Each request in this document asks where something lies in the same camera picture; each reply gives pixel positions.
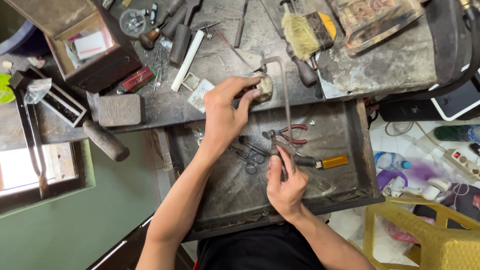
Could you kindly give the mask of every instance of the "blue bottle cap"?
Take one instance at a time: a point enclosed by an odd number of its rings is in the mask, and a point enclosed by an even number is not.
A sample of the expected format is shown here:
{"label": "blue bottle cap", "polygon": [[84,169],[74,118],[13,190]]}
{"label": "blue bottle cap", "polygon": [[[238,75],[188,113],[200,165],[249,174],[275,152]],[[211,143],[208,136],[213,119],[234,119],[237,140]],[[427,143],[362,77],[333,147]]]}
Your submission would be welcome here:
{"label": "blue bottle cap", "polygon": [[410,169],[412,167],[412,163],[410,163],[410,161],[402,161],[400,166],[402,166],[404,169]]}

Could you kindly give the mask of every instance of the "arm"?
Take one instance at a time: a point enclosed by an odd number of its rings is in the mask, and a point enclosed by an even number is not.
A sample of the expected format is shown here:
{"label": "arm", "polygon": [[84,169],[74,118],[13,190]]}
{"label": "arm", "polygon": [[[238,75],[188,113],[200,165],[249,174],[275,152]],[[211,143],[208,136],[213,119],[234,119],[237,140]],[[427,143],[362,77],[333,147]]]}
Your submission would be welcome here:
{"label": "arm", "polygon": [[248,107],[258,89],[246,92],[237,110],[232,100],[259,78],[230,77],[205,94],[205,136],[180,178],[170,189],[148,228],[137,270],[172,270],[175,254],[193,224],[213,164],[248,121]]}
{"label": "arm", "polygon": [[298,166],[292,173],[290,155],[277,147],[285,162],[288,179],[280,182],[282,163],[272,156],[267,172],[267,196],[282,217],[293,224],[307,239],[320,262],[327,270],[374,270],[368,259],[347,240],[316,218],[301,202],[308,175]]}

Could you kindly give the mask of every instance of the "power strip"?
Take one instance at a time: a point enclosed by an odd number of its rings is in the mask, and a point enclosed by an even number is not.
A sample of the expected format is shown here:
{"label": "power strip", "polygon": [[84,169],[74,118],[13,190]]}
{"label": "power strip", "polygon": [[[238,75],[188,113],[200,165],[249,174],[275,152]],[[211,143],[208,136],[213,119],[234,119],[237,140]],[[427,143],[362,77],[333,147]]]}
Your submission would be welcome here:
{"label": "power strip", "polygon": [[480,169],[477,164],[468,160],[468,158],[459,150],[448,149],[444,153],[444,158],[450,161],[455,167],[459,168],[465,174],[465,178],[470,183],[474,184],[475,181],[480,181]]}

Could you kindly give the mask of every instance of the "workbench surface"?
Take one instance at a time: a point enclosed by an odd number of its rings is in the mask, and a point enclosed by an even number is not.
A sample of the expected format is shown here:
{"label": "workbench surface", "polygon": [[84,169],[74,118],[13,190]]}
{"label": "workbench surface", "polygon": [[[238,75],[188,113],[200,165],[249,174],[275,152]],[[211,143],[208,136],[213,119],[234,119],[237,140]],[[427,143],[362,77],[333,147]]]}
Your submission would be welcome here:
{"label": "workbench surface", "polygon": [[[165,13],[163,8],[167,0],[157,2],[161,11],[159,16],[163,16]],[[324,0],[299,0],[297,2],[300,11],[318,10],[332,15]],[[150,8],[151,3],[149,0],[133,1],[129,7]],[[192,28],[203,25],[204,21],[221,21],[212,29],[213,38],[211,40],[204,38],[195,55],[190,72],[197,77],[206,78],[216,85],[229,76],[252,75],[249,68],[213,32],[214,29],[218,30],[230,43],[233,43],[243,4],[242,0],[204,0],[202,6],[194,13],[190,23]],[[122,1],[116,1],[110,12],[118,18],[125,9]],[[280,39],[260,0],[251,0],[248,4],[238,52],[254,69],[259,67],[261,52],[264,52],[266,57],[280,56],[285,64],[291,105],[418,90],[427,88],[436,82],[433,43],[424,16],[406,27],[404,31],[388,39],[388,42],[382,42],[380,46],[357,57],[348,56],[342,48],[343,34],[338,22],[336,22],[336,26],[338,34],[334,47],[317,55],[322,83],[311,88],[306,88],[300,81],[296,65],[285,52],[285,41]],[[145,51],[138,40],[132,42],[142,63],[156,71],[160,67],[160,61],[155,61],[158,41],[152,51]],[[179,92],[175,93],[170,89],[178,69],[168,66],[165,52],[164,50],[162,86],[154,90],[152,80],[138,91],[138,94],[145,99],[146,124],[119,127],[111,129],[112,132],[140,131],[205,118],[204,114],[187,102],[187,98],[191,94],[189,90],[182,86]],[[52,76],[54,81],[64,86],[65,89],[67,86],[60,83],[61,75],[55,62],[51,56],[47,56],[47,59],[45,73]],[[0,56],[0,61],[3,60],[13,62],[15,70],[24,70],[27,66],[25,58],[12,55]],[[0,72],[7,73],[7,70],[0,68]],[[268,110],[284,105],[283,95],[280,91],[281,79],[278,65],[276,63],[269,64],[268,72],[274,81],[272,99],[263,104],[253,104],[252,111]],[[72,90],[71,93],[88,108],[84,92]],[[115,95],[115,88],[107,94]],[[43,104],[38,104],[36,110],[44,144],[87,138],[81,127],[71,128]],[[14,102],[0,105],[0,124],[2,126],[0,150],[25,147],[20,118]]]}

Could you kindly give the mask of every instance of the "plastic bottle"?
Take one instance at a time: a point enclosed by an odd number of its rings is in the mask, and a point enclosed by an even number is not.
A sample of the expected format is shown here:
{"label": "plastic bottle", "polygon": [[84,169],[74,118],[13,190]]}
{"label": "plastic bottle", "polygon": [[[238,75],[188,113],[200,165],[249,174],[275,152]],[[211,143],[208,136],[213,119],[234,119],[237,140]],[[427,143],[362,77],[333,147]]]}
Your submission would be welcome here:
{"label": "plastic bottle", "polygon": [[480,143],[480,125],[444,125],[436,127],[433,134],[445,142]]}
{"label": "plastic bottle", "polygon": [[405,158],[397,153],[375,151],[373,153],[373,160],[375,166],[391,172],[398,172],[402,169],[410,169],[412,164],[406,161]]}

